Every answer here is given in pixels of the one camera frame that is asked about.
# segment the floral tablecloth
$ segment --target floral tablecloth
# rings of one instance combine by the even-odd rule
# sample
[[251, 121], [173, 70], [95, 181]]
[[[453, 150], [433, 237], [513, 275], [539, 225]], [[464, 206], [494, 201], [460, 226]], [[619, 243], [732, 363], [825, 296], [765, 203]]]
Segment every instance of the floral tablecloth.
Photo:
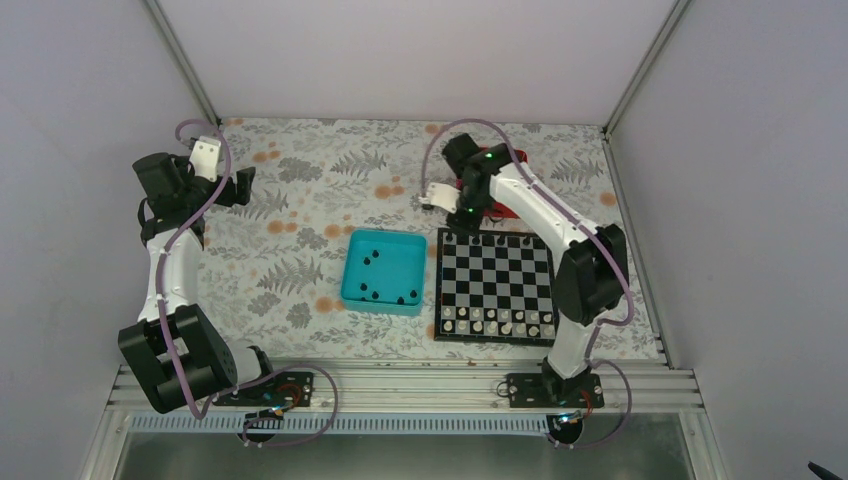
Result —
[[[257, 344], [272, 356], [542, 358], [545, 348], [433, 340], [435, 240], [444, 212], [423, 211], [416, 198], [424, 148], [438, 128], [406, 121], [225, 120], [233, 169], [255, 166], [257, 174], [250, 204], [214, 207], [206, 216], [200, 298], [221, 334]], [[597, 127], [503, 128], [566, 202], [598, 224], [621, 224]], [[481, 145], [499, 143], [485, 127], [463, 126], [459, 132]], [[441, 147], [431, 158], [429, 179], [452, 183], [438, 151]], [[427, 236], [430, 261], [420, 316], [344, 309], [339, 288], [356, 228]], [[520, 220], [487, 221], [483, 228], [528, 230]], [[635, 273], [630, 279], [636, 318], [627, 328], [604, 327], [595, 350], [599, 357], [657, 357], [639, 280]], [[614, 314], [623, 316], [622, 306]]]

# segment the teal container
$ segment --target teal container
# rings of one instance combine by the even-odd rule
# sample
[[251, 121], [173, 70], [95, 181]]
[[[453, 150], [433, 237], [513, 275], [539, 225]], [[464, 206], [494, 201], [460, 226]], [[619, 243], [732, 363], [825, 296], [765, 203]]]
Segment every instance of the teal container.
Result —
[[350, 236], [342, 302], [348, 310], [415, 316], [421, 313], [427, 239], [383, 230]]

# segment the black mounting plate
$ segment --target black mounting plate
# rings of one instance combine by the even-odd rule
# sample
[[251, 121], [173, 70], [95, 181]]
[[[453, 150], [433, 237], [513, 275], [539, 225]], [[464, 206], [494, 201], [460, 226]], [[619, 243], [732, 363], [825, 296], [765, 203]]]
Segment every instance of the black mounting plate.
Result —
[[550, 394], [542, 383], [541, 373], [510, 373], [506, 376], [506, 388], [509, 408], [586, 408], [586, 399], [580, 393], [581, 390], [589, 394], [592, 408], [604, 406], [601, 378], [595, 374], [589, 374], [583, 385], [575, 388], [561, 402], [550, 398]]
[[285, 372], [255, 387], [239, 390], [238, 395], [223, 395], [213, 404], [218, 407], [276, 407], [293, 400], [290, 388], [281, 388], [287, 384], [300, 387], [302, 395], [295, 407], [308, 407], [315, 388], [314, 374], [311, 372]]

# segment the chessboard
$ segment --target chessboard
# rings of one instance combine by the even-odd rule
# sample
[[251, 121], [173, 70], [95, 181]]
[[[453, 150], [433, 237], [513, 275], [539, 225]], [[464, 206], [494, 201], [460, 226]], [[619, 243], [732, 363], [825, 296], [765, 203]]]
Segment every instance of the chessboard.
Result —
[[438, 232], [436, 340], [551, 346], [553, 259], [535, 234]]

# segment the white wall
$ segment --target white wall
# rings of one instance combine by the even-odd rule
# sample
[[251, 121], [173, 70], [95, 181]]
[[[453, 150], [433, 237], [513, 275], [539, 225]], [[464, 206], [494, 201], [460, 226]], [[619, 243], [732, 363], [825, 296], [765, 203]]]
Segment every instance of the white wall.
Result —
[[75, 478], [146, 290], [131, 164], [198, 113], [137, 0], [4, 2], [0, 65], [0, 476]]
[[848, 478], [848, 4], [696, 1], [614, 152], [735, 478]]
[[674, 0], [160, 0], [221, 116], [604, 124]]

